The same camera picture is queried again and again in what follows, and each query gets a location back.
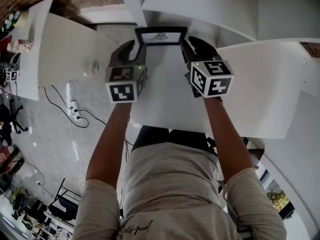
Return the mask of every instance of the white table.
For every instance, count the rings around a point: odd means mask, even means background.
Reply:
[[[39,88],[83,77],[94,61],[96,31],[49,12],[53,0],[44,0],[29,9],[26,23],[15,27],[12,41],[31,39],[31,52],[21,54],[17,95],[38,100]],[[11,82],[16,95],[16,86]]]
[[[243,137],[284,139],[298,102],[300,57],[291,43],[219,50],[235,77],[223,104]],[[211,134],[204,101],[194,98],[179,46],[149,46],[148,81],[132,106],[132,123]]]

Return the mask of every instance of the black cable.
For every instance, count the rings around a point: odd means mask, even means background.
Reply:
[[[73,93],[72,94],[74,94],[75,93],[75,84],[71,80],[68,80],[68,81],[73,85]]]
[[[45,176],[43,175],[43,173],[37,168],[37,167],[35,167],[33,164],[31,164],[31,163],[29,163],[29,162],[27,162],[27,161],[24,161],[26,164],[28,164],[28,165],[30,165],[30,166],[32,166],[32,167],[34,167],[34,168],[36,168],[37,169],[37,171],[42,175],[42,177],[43,177],[43,181],[44,181],[44,183],[43,184],[39,184],[39,186],[44,186],[45,184],[46,184],[46,179],[45,179]]]
[[[93,114],[91,114],[88,110],[85,109],[75,109],[74,112],[78,112],[78,111],[86,111],[88,112],[94,119],[97,119],[98,121],[100,121],[101,123],[103,123],[105,126],[107,125],[104,121],[100,120],[99,118],[96,118]]]
[[[58,90],[57,90],[57,88],[56,87],[54,87],[53,85],[51,85],[55,90],[56,90],[56,92],[59,94],[59,96],[60,96],[60,98],[61,98],[61,100],[62,100],[62,102],[63,102],[63,104],[68,108],[68,109],[70,109],[70,110],[72,110],[72,106],[70,106],[70,104],[68,104],[68,103],[66,103],[65,101],[64,101],[64,99],[62,98],[62,96],[60,95],[60,92],[58,92]]]
[[[11,82],[9,82],[9,89],[10,89],[10,95],[13,96],[12,90],[11,90]]]
[[[51,194],[44,186],[40,186],[40,187],[43,188],[45,191],[48,192],[48,194],[50,195],[50,198],[51,198],[51,199],[54,199],[54,198],[55,198],[55,196],[54,196],[53,194]]]
[[[133,144],[132,143],[130,143],[129,141],[126,141],[128,144],[130,144],[131,146],[133,146]]]
[[[59,108],[59,109],[62,111],[62,113],[64,113],[64,115],[66,116],[66,118],[68,118],[68,120],[69,120],[71,123],[73,123],[76,127],[79,127],[79,128],[87,128],[87,127],[89,126],[89,121],[88,121],[88,119],[86,119],[85,117],[79,117],[79,119],[85,119],[86,122],[87,122],[87,125],[86,125],[86,126],[76,125],[72,120],[70,120],[69,116],[63,111],[63,109],[62,109],[61,107],[59,107],[57,104],[52,103],[52,102],[49,100],[48,95],[47,95],[47,91],[46,91],[46,88],[45,88],[45,87],[44,87],[44,93],[45,93],[45,96],[46,96],[48,102],[50,102],[52,105],[55,105],[57,108]]]
[[[86,111],[88,112],[94,119],[100,121],[101,123],[103,123],[105,126],[107,125],[104,121],[100,120],[99,118],[95,117],[90,111],[86,110],[86,109],[75,109],[74,112],[80,112],[80,111]],[[127,141],[126,138],[124,138],[124,142],[125,142],[125,161],[127,161],[127,158],[129,156],[129,148],[128,148],[128,144],[130,144],[131,146],[133,146],[133,144],[131,144],[129,141]]]
[[[6,93],[6,94],[10,94],[9,92],[6,92],[4,89],[2,89],[2,88],[0,88],[1,89],[1,91],[3,91],[4,93]]]
[[[15,96],[16,96],[16,99],[18,101],[21,101],[21,98],[18,96],[18,85],[17,85],[17,81],[14,81],[15,83]]]

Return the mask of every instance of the floor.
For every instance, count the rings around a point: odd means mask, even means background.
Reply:
[[[114,105],[108,102],[104,84],[104,68],[109,64],[111,53],[119,45],[135,37],[134,26],[98,26],[96,54],[99,58],[99,71],[91,77],[73,79],[74,91],[69,81],[56,85],[55,87],[64,100],[68,103],[71,101],[70,97],[73,96],[79,109],[89,110],[97,118],[107,122]],[[137,45],[130,56],[134,57],[136,51]],[[50,86],[46,88],[46,92],[49,99],[67,113],[68,109],[55,89]],[[10,96],[5,95],[4,99],[8,105]],[[25,98],[21,98],[21,101],[15,99],[15,106],[18,107],[20,102],[23,110],[19,113],[18,119],[25,127],[28,127],[29,131],[22,134],[13,133],[12,139],[13,143],[21,149],[25,161],[36,168],[29,164],[23,165],[15,180],[21,181],[32,195],[44,200],[46,204],[50,204],[64,178],[64,186],[81,194],[82,182],[85,182],[91,155],[105,126],[86,112],[81,113],[81,116],[88,119],[87,128],[76,127],[73,124],[70,126],[68,118],[48,102],[44,89],[40,90],[38,101]],[[86,121],[82,119],[76,124],[85,126]],[[129,142],[135,142],[140,127],[140,125],[129,123],[126,131],[126,138]],[[37,185],[37,181],[40,181],[41,184],[45,183],[44,191]],[[121,184],[118,184],[117,192],[121,193]]]

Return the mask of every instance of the office chair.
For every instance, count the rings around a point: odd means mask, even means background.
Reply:
[[[70,201],[69,199],[65,198],[63,195],[66,195],[69,198],[76,200],[77,202],[79,202],[80,200],[77,200],[74,197],[70,196],[69,194],[67,194],[67,192],[71,192],[74,195],[78,196],[79,198],[81,198],[81,196],[64,187],[63,186],[64,182],[65,182],[65,178],[63,179],[53,202],[48,206],[48,208],[53,216],[58,217],[63,221],[72,221],[77,216],[78,205]],[[59,194],[61,189],[65,189],[65,191],[62,194]],[[63,211],[58,207],[54,206],[54,203],[56,201],[59,201],[60,205],[62,205],[66,209],[66,211]]]
[[[12,179],[6,172],[0,174],[0,194],[4,194],[10,187]]]
[[[18,107],[18,109],[14,112],[13,108],[12,108],[12,103],[14,103],[15,100],[12,98],[10,99],[9,103],[10,103],[10,123],[13,123],[15,132],[17,134],[21,134],[21,131],[17,129],[17,126],[23,131],[23,132],[27,132],[28,131],[28,127],[23,128],[20,123],[18,123],[17,121],[17,115],[19,113],[20,110],[23,110],[24,107],[21,105],[20,107]]]
[[[12,127],[11,124],[13,124],[13,127],[15,129],[15,132],[17,134],[21,134],[21,130],[23,132],[27,132],[28,128],[23,128],[21,124],[17,121],[17,115],[20,110],[22,110],[24,107],[21,105],[15,112],[13,109],[12,104],[15,102],[15,100],[12,98],[9,101],[10,110],[4,105],[0,105],[0,122],[3,122],[2,129],[0,130],[1,135],[1,143],[5,140],[9,146],[12,145],[12,139],[11,139],[11,133],[12,133]]]

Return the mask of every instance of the electrical outlet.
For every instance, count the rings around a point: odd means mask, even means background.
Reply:
[[[81,115],[80,115],[79,111],[75,112],[75,110],[78,109],[76,101],[72,101],[69,104],[72,107],[72,109],[71,109],[71,120],[79,121],[80,119],[77,119],[77,117],[81,117]]]

